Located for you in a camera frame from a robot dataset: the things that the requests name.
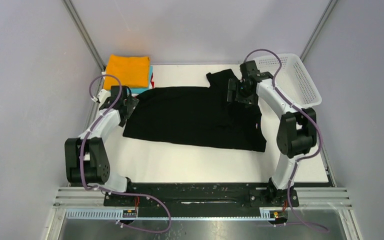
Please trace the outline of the black t-shirt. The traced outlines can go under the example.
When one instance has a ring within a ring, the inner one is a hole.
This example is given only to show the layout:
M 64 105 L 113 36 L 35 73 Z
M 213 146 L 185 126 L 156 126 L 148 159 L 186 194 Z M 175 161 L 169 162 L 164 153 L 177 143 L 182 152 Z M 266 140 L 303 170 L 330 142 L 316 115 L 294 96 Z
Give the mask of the black t-shirt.
M 207 73 L 209 87 L 158 87 L 139 94 L 123 130 L 126 138 L 265 152 L 257 105 L 227 101 L 231 69 Z

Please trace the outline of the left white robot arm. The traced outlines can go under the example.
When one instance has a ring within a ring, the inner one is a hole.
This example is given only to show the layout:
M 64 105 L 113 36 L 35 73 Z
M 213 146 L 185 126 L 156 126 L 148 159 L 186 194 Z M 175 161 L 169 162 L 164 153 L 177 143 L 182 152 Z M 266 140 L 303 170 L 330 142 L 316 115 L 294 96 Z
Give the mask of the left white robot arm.
M 105 142 L 116 128 L 125 126 L 139 100 L 127 86 L 112 86 L 109 92 L 92 124 L 78 137 L 65 141 L 66 178 L 88 190 L 124 193 L 130 179 L 111 170 Z

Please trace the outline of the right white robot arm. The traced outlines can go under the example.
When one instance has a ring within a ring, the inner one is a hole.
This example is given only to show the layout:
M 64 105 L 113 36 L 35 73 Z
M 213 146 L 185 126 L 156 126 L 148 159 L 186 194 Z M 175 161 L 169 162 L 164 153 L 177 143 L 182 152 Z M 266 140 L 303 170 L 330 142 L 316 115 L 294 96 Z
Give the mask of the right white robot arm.
M 305 109 L 291 100 L 276 85 L 276 75 L 261 72 L 254 60 L 243 62 L 239 69 L 241 78 L 228 81 L 227 101 L 249 107 L 262 99 L 280 120 L 276 135 L 280 156 L 275 172 L 266 189 L 250 191 L 251 206 L 288 207 L 300 158 L 317 143 L 316 113 L 312 108 Z

